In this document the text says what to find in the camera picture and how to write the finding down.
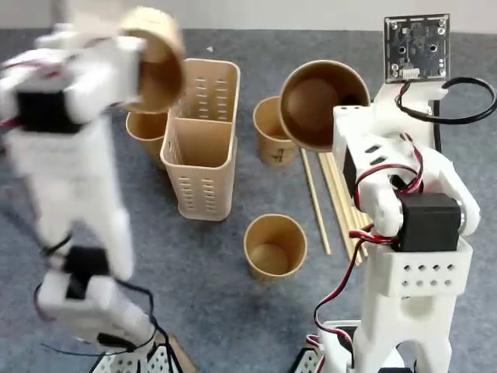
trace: red wire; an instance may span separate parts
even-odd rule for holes
[[[368,176],[371,176],[374,173],[377,173],[378,171],[381,171],[383,169],[405,169],[405,170],[415,174],[415,178],[406,187],[400,189],[398,191],[399,193],[412,193],[415,190],[421,190],[422,175],[423,175],[423,171],[424,171],[424,161],[423,161],[422,154],[418,150],[418,148],[414,145],[412,138],[409,134],[401,134],[401,138],[403,138],[406,141],[411,142],[411,145],[413,147],[414,156],[416,157],[416,160],[418,161],[418,164],[419,164],[419,170],[416,171],[412,167],[402,165],[400,163],[388,163],[388,164],[378,165],[378,166],[375,166],[371,169],[368,169],[366,172],[362,173],[356,180],[355,193],[353,196],[353,200],[354,200],[354,204],[356,205],[358,210],[362,211],[360,209],[359,184],[364,179],[366,179]]]
[[[423,174],[423,170],[424,170],[422,154],[417,149],[417,147],[414,145],[411,136],[409,136],[408,134],[404,134],[404,135],[401,135],[401,137],[404,140],[411,142],[412,147],[414,149],[413,150],[414,156],[416,157],[416,160],[419,163],[419,170],[416,171],[412,167],[398,164],[398,163],[384,164],[384,165],[379,165],[379,166],[373,167],[372,169],[368,169],[365,173],[360,175],[356,181],[356,192],[354,193],[354,203],[358,209],[360,209],[360,194],[359,194],[360,182],[363,181],[368,176],[370,176],[378,171],[381,171],[382,169],[405,169],[411,173],[414,173],[415,178],[413,180],[411,180],[411,182],[407,186],[405,186],[404,188],[401,188],[398,192],[399,193],[413,193],[416,190],[422,192],[422,174]],[[351,346],[352,346],[352,338],[350,337],[350,335],[341,329],[328,328],[324,324],[322,324],[321,321],[319,320],[318,310],[326,303],[328,303],[328,302],[332,301],[333,299],[335,299],[336,297],[338,297],[339,294],[343,291],[343,289],[347,285],[347,282],[349,282],[350,275],[352,274],[352,270],[353,270],[355,262],[356,262],[359,248],[365,242],[372,242],[375,244],[387,245],[387,244],[391,244],[395,241],[395,237],[384,237],[382,235],[371,234],[370,231],[373,227],[374,227],[374,225],[370,224],[370,225],[364,227],[363,229],[352,230],[349,232],[350,238],[359,239],[359,241],[357,242],[357,244],[354,248],[354,252],[353,252],[352,258],[350,259],[349,266],[347,267],[347,270],[346,270],[342,280],[340,281],[339,285],[330,294],[328,294],[326,297],[324,297],[318,303],[318,305],[316,306],[316,308],[314,310],[314,321],[319,329],[321,329],[325,332],[328,332],[328,333],[334,333],[336,335],[342,336],[350,343]],[[311,345],[315,345],[315,343],[318,343],[317,340],[314,340],[314,339],[310,338],[309,336],[308,336],[308,341],[310,341]],[[316,372],[320,372],[322,369],[322,366],[324,366],[324,355],[320,360],[320,367],[318,370],[316,370]]]
[[[326,356],[323,354],[319,359],[318,366],[316,367],[315,373],[321,373],[323,367],[325,366]]]
[[[339,336],[342,336],[345,338],[351,345],[352,345],[352,338],[350,338],[350,335],[347,332],[344,332],[341,329],[336,329],[336,328],[328,328],[325,326],[321,321],[319,321],[319,315],[318,315],[318,310],[325,305],[326,303],[330,302],[331,300],[335,299],[338,297],[338,295],[343,291],[345,286],[347,285],[347,282],[349,282],[350,279],[350,274],[352,273],[352,269],[354,268],[354,264],[356,263],[356,258],[357,258],[357,253],[359,252],[359,248],[361,245],[365,242],[365,240],[360,239],[357,244],[356,248],[354,249],[354,254],[352,255],[352,259],[350,260],[349,267],[347,268],[347,271],[345,272],[345,275],[343,276],[342,280],[340,281],[339,285],[326,297],[324,297],[316,306],[314,310],[314,322],[316,326],[328,333],[333,333],[337,334]]]

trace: paper cup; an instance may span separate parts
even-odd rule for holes
[[[281,89],[279,114],[283,130],[303,148],[330,152],[333,107],[337,105],[370,105],[370,94],[359,74],[337,61],[303,64]]]
[[[252,276],[258,281],[271,281],[297,272],[308,245],[304,230],[294,219],[265,214],[248,226],[243,249]]]
[[[159,169],[165,169],[160,154],[167,120],[167,113],[129,113],[126,118],[127,133],[140,143]]]
[[[261,101],[254,110],[259,157],[273,166],[286,166],[294,159],[298,147],[285,134],[278,114],[278,97]]]
[[[141,59],[141,101],[127,109],[144,113],[167,111],[185,84],[185,50],[176,21],[160,10],[140,6],[124,17],[120,29],[124,35],[147,41]]]

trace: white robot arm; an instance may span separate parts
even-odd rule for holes
[[[334,108],[332,152],[350,203],[370,216],[373,231],[353,232],[370,241],[360,322],[316,322],[325,361],[320,371],[410,373],[396,347],[414,341],[416,373],[448,372],[452,316],[472,256],[462,237],[478,227],[480,208],[452,162],[433,148],[432,122],[468,124],[497,107],[486,82],[444,82],[448,30],[448,15],[386,18],[385,84],[369,107]],[[438,48],[440,58],[430,57]],[[490,107],[461,119],[430,116],[429,102],[459,83],[486,88]],[[353,261],[345,283],[352,268]],[[344,339],[342,332],[350,336]]]
[[[133,273],[134,255],[105,114],[109,106],[140,99],[145,41],[104,37],[77,50],[47,47],[70,35],[67,27],[57,28],[38,40],[41,48],[0,71],[0,118],[15,127],[5,136],[6,148],[33,199],[49,266],[36,303],[84,341],[146,361],[156,325],[119,286]],[[75,245],[75,221],[93,230],[103,247]]]

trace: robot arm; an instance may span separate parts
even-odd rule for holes
[[[15,124],[5,136],[8,155],[26,180],[49,266],[36,303],[86,342],[142,358],[154,343],[155,321],[118,286],[133,273],[134,255],[104,112],[139,101],[146,43],[109,37],[59,49],[72,36],[59,27],[38,40],[42,48],[0,70],[0,118]],[[93,230],[103,247],[76,246],[75,221]]]
[[[376,121],[374,113],[374,109],[369,107],[356,110],[336,107],[333,152],[350,195],[353,196],[357,188],[360,208],[371,217],[377,233],[394,237],[401,230],[404,215],[401,201],[392,186],[392,176],[396,175],[403,183],[408,183],[415,174],[391,168],[374,173],[357,185],[356,181],[360,175],[376,165],[397,164],[418,172],[420,164],[415,157],[413,144],[398,136],[401,128],[397,135],[391,132],[390,137],[368,133],[367,125],[373,127]],[[461,208],[459,234],[470,235],[480,221],[480,209],[476,200],[457,175],[451,161],[428,146],[416,143],[415,146],[423,159],[424,193],[444,193],[456,200]]]

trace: wire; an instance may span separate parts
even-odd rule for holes
[[[433,115],[440,116],[440,100],[433,101]],[[433,124],[433,139],[435,140],[435,150],[442,154],[442,136],[440,134],[440,124]]]
[[[154,340],[155,332],[158,331],[164,337],[164,341],[165,341],[164,344],[165,344],[165,349],[166,349],[167,358],[168,358],[168,365],[169,365],[169,373],[174,373],[174,370],[172,368],[172,347],[171,347],[171,344],[169,342],[169,336],[168,336],[167,332],[164,331],[163,328],[160,327],[157,319],[154,316],[154,307],[155,307],[154,295],[147,288],[143,288],[141,286],[131,284],[129,282],[122,281],[122,280],[116,279],[115,281],[124,288],[127,288],[127,289],[132,290],[132,291],[140,292],[140,293],[148,296],[148,303],[149,303],[149,315],[148,315],[148,317],[150,318],[151,324],[154,326],[154,332],[152,333],[151,337],[146,342],[143,342],[141,345],[135,347],[133,350],[119,351],[119,352],[114,352],[111,354],[85,354],[85,353],[60,350],[58,348],[49,346],[45,343],[42,343],[41,345],[49,350],[52,350],[54,352],[59,353],[59,354],[69,355],[69,356],[81,356],[81,357],[117,356],[117,355],[122,355],[122,354],[129,354],[129,353],[132,353],[132,352],[134,352],[142,347],[147,346],[152,340]]]
[[[424,172],[424,160],[423,160],[422,154],[418,150],[418,148],[415,146],[415,144],[414,144],[411,136],[409,136],[409,134],[401,134],[400,136],[403,140],[411,143],[414,156],[419,164],[419,169],[416,171],[412,167],[407,166],[407,165],[403,165],[401,163],[385,163],[382,165],[375,166],[371,169],[368,169],[366,172],[362,173],[356,180],[355,192],[353,195],[354,204],[356,205],[358,210],[362,211],[360,209],[359,184],[364,179],[366,179],[368,176],[371,176],[371,175],[373,175],[381,170],[384,170],[384,169],[404,169],[406,171],[409,171],[409,172],[415,174],[415,177],[409,182],[409,184],[407,184],[406,186],[404,186],[403,188],[398,190],[399,193],[412,193],[416,190],[422,192],[422,190],[423,190],[422,176],[423,176],[423,172]]]
[[[343,291],[343,289],[345,288],[345,286],[347,285],[347,282],[349,282],[349,279],[350,279],[350,275],[352,274],[352,269],[354,268],[354,264],[356,262],[356,258],[357,258],[357,253],[359,252],[359,248],[362,246],[362,244],[365,242],[365,240],[363,239],[360,239],[357,244],[356,244],[356,248],[354,249],[354,253],[352,255],[352,259],[350,260],[350,264],[349,264],[349,267],[347,268],[346,272],[345,272],[345,275],[343,276],[342,280],[340,281],[339,285],[330,293],[328,294],[326,297],[324,297],[319,303],[318,305],[316,305],[316,308],[314,310],[314,322],[316,324],[316,326],[325,331],[325,332],[328,332],[328,333],[333,333],[333,334],[336,334],[338,336],[341,336],[343,337],[347,343],[350,344],[350,346],[352,346],[352,338],[350,337],[350,335],[345,332],[344,330],[341,330],[341,329],[337,329],[337,328],[328,328],[327,326],[325,326],[320,320],[319,320],[319,314],[318,314],[318,311],[319,309],[325,305],[326,303],[332,301],[333,299],[335,299],[336,297],[339,296],[339,294]]]
[[[38,317],[42,321],[44,321],[44,322],[53,322],[53,321],[55,321],[55,318],[50,317],[48,315],[45,315],[43,313],[43,310],[41,309],[40,305],[38,304],[38,294],[40,293],[40,289],[41,289],[41,283],[39,283],[35,287],[34,292],[33,292],[33,305],[34,305],[34,309],[36,310],[36,313],[38,314]]]
[[[305,342],[315,348],[319,348],[319,337],[315,334],[308,334],[305,336]]]
[[[5,204],[0,204],[0,212],[11,222],[11,224],[20,233],[23,233],[24,235],[29,236],[37,245],[40,245],[40,241],[38,240],[38,237],[36,236],[35,231],[30,226],[30,224],[28,224],[23,219],[23,217],[20,214],[18,214],[13,209],[7,207]],[[53,256],[55,254],[55,252],[54,251],[50,251],[48,254],[47,253],[45,253],[45,254],[48,255],[48,256]],[[135,350],[137,350],[139,348],[142,348],[142,347],[146,346],[147,344],[149,344],[154,339],[155,332],[159,331],[160,334],[164,337],[164,340],[165,340],[165,347],[166,347],[167,357],[168,357],[168,362],[169,362],[169,372],[173,373],[174,371],[172,370],[172,359],[171,359],[171,356],[172,356],[172,347],[171,347],[171,345],[169,343],[169,336],[168,336],[167,332],[164,331],[163,328],[160,327],[160,325],[158,324],[157,319],[154,316],[154,310],[155,310],[154,295],[151,293],[150,290],[148,290],[146,288],[143,288],[141,286],[138,286],[138,285],[135,285],[135,284],[131,284],[131,283],[126,282],[126,281],[117,280],[117,279],[115,279],[115,281],[119,285],[123,286],[124,288],[127,288],[127,289],[132,290],[132,291],[137,291],[137,292],[140,292],[140,293],[145,294],[145,295],[148,296],[148,301],[149,301],[149,317],[150,317],[151,323],[152,323],[152,325],[154,326],[155,329],[154,329],[154,332],[152,333],[152,336],[146,342],[144,342],[140,346],[136,347]],[[40,289],[41,289],[41,284],[38,284],[36,286],[34,292],[33,292],[33,304],[34,304],[34,308],[36,309],[36,312],[38,313],[38,316],[44,322],[51,322],[51,321],[53,321],[53,319],[49,318],[49,316],[44,315],[43,311],[41,310],[41,308],[38,305],[37,296],[38,296],[38,294],[40,292]],[[43,347],[49,349],[49,350],[52,350],[53,352],[57,352],[57,353],[63,354],[63,355],[82,356],[82,357],[101,357],[102,356],[102,354],[85,354],[85,353],[77,353],[77,352],[72,352],[72,351],[60,350],[60,349],[57,349],[55,347],[49,346],[49,345],[47,345],[45,343],[42,343],[41,345]],[[119,352],[115,352],[115,353],[111,353],[111,354],[104,354],[104,356],[116,356],[116,355],[121,355],[121,354],[129,354],[130,352],[132,352],[132,351],[128,351],[128,350],[126,350],[126,351],[119,351]]]
[[[325,361],[326,361],[326,355],[321,355],[321,358],[319,359],[318,366],[316,367],[315,373],[321,373],[323,370],[323,367],[325,366]]]
[[[408,107],[402,105],[402,97],[408,91],[409,87],[411,86],[411,82],[412,81],[410,80],[404,81],[404,85],[401,87],[400,93],[395,98],[395,105],[397,105],[397,107],[402,112],[408,114],[410,117],[415,118],[417,120],[422,120],[423,122],[433,122],[436,124],[452,124],[452,125],[470,124],[478,122],[479,120],[488,117],[497,109],[497,94],[495,93],[494,88],[485,80],[479,78],[466,77],[466,76],[459,76],[446,81],[445,83],[442,84],[442,89],[449,89],[451,86],[458,84],[472,84],[483,87],[490,94],[492,101],[490,102],[490,105],[480,113],[470,115],[469,117],[444,118],[444,117],[439,117],[437,115],[429,115],[427,113],[423,113],[421,111],[417,111],[414,109],[409,109]]]

